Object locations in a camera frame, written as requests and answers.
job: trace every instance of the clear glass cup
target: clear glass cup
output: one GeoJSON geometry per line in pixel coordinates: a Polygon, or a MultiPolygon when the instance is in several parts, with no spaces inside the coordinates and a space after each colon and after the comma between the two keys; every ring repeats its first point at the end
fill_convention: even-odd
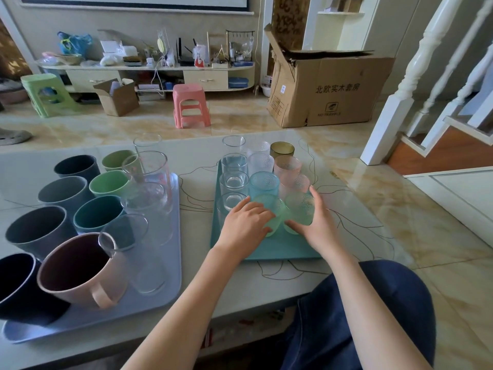
{"type": "Polygon", "coordinates": [[[239,192],[243,195],[248,195],[249,177],[243,171],[231,170],[226,171],[219,177],[219,186],[221,188],[221,195],[228,192],[239,192]]]}
{"type": "Polygon", "coordinates": [[[228,192],[222,195],[217,201],[217,214],[219,217],[219,225],[223,226],[226,216],[232,208],[238,205],[238,203],[247,198],[243,193],[228,192]]]}
{"type": "Polygon", "coordinates": [[[166,269],[159,248],[149,236],[149,223],[142,214],[126,214],[108,223],[98,243],[111,257],[124,259],[132,286],[142,294],[157,291],[166,281],[166,269]]]}
{"type": "Polygon", "coordinates": [[[153,182],[162,185],[169,205],[173,205],[172,182],[169,174],[168,157],[155,150],[146,150],[128,157],[122,163],[123,171],[137,184],[153,182]]]}
{"type": "MultiPolygon", "coordinates": [[[[311,224],[315,213],[315,202],[312,195],[298,191],[291,192],[286,196],[284,203],[287,208],[285,219],[292,219],[306,226],[311,224]]],[[[285,224],[284,228],[290,234],[298,235],[296,231],[285,224]]]]}
{"type": "Polygon", "coordinates": [[[268,173],[271,173],[272,168],[274,167],[274,158],[271,155],[262,152],[251,154],[246,162],[248,164],[249,176],[258,173],[259,171],[267,171],[268,173]]]}
{"type": "Polygon", "coordinates": [[[297,176],[301,171],[302,162],[293,156],[279,156],[274,160],[274,174],[279,178],[290,175],[297,176]]]}
{"type": "Polygon", "coordinates": [[[288,142],[273,142],[271,144],[270,155],[276,159],[279,156],[294,155],[294,146],[288,142]]]}
{"type": "Polygon", "coordinates": [[[159,134],[142,134],[134,139],[134,147],[137,153],[147,150],[159,150],[159,144],[163,138],[159,134]]]}
{"type": "Polygon", "coordinates": [[[240,135],[228,135],[222,138],[228,153],[241,153],[244,149],[245,138],[240,135]]]}
{"type": "Polygon", "coordinates": [[[279,193],[279,178],[272,173],[259,171],[250,177],[250,197],[269,193],[277,196],[279,193]]]}
{"type": "Polygon", "coordinates": [[[221,158],[222,172],[240,170],[245,174],[248,171],[246,156],[241,153],[230,153],[221,158]]]}
{"type": "Polygon", "coordinates": [[[247,157],[254,153],[269,154],[271,150],[271,145],[268,142],[251,141],[245,144],[245,154],[247,157]]]}
{"type": "Polygon", "coordinates": [[[279,228],[280,223],[284,219],[286,205],[280,198],[270,194],[258,195],[253,201],[264,204],[266,209],[269,209],[276,215],[275,218],[272,218],[265,225],[266,227],[270,227],[272,229],[272,232],[269,232],[267,237],[274,235],[275,231],[279,228]]]}
{"type": "Polygon", "coordinates": [[[159,183],[133,184],[121,196],[127,214],[142,214],[149,223],[149,234],[155,243],[163,245],[173,237],[172,206],[166,190],[159,183]]]}
{"type": "Polygon", "coordinates": [[[289,193],[294,191],[306,193],[310,187],[310,179],[304,174],[298,174],[295,177],[288,174],[279,180],[279,198],[281,200],[284,200],[289,193]]]}

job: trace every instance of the leg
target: leg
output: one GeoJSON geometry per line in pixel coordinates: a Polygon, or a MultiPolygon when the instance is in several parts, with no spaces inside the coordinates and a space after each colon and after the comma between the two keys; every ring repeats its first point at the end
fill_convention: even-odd
{"type": "MultiPolygon", "coordinates": [[[[435,314],[424,283],[397,262],[366,261],[360,266],[404,331],[433,365],[435,314]]],[[[295,320],[286,335],[283,370],[361,368],[334,275],[298,301],[295,320]]]]}

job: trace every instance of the mug handle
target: mug handle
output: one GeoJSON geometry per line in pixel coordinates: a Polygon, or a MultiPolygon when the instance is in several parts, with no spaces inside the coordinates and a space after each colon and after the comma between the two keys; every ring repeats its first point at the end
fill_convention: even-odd
{"type": "Polygon", "coordinates": [[[108,309],[116,305],[116,303],[108,297],[100,283],[97,283],[91,288],[91,294],[94,301],[101,309],[108,309]]]}

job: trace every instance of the hand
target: hand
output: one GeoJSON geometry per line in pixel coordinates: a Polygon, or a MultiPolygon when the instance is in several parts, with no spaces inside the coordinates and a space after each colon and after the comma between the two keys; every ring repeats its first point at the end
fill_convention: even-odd
{"type": "Polygon", "coordinates": [[[310,186],[310,192],[315,201],[315,213],[311,224],[305,226],[293,220],[287,220],[285,223],[294,231],[303,235],[311,247],[324,258],[330,257],[333,250],[340,250],[343,247],[329,209],[325,206],[323,199],[313,186],[310,186]]]}
{"type": "Polygon", "coordinates": [[[223,249],[240,263],[258,247],[265,236],[272,231],[265,224],[275,217],[270,210],[258,202],[245,198],[231,209],[224,220],[221,235],[214,248],[223,249]]]}

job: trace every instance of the small cardboard box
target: small cardboard box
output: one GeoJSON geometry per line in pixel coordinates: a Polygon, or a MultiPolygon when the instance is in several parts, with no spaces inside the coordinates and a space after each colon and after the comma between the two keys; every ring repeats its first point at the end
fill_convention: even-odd
{"type": "Polygon", "coordinates": [[[122,79],[122,86],[109,95],[111,83],[118,79],[107,80],[94,85],[94,90],[98,94],[102,108],[108,115],[121,117],[139,107],[139,99],[135,93],[135,83],[131,79],[122,79]]]}
{"type": "Polygon", "coordinates": [[[283,128],[370,120],[394,58],[367,51],[289,51],[268,24],[275,55],[267,109],[283,128]]]}

